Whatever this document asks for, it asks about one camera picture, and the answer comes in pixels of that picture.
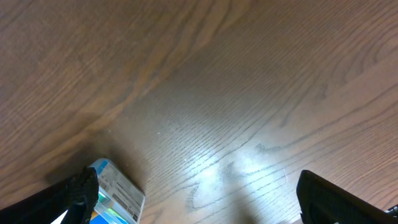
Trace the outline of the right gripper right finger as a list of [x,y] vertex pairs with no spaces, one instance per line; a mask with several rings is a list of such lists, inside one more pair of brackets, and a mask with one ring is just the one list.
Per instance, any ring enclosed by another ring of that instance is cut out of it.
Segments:
[[304,224],[397,224],[397,206],[381,210],[309,170],[296,194]]

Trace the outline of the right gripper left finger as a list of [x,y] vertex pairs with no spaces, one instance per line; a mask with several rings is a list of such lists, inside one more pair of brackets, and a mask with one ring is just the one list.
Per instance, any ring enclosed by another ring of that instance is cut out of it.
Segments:
[[99,182],[95,168],[58,182],[1,210],[1,223],[52,223],[65,214],[62,223],[87,224],[98,201]]

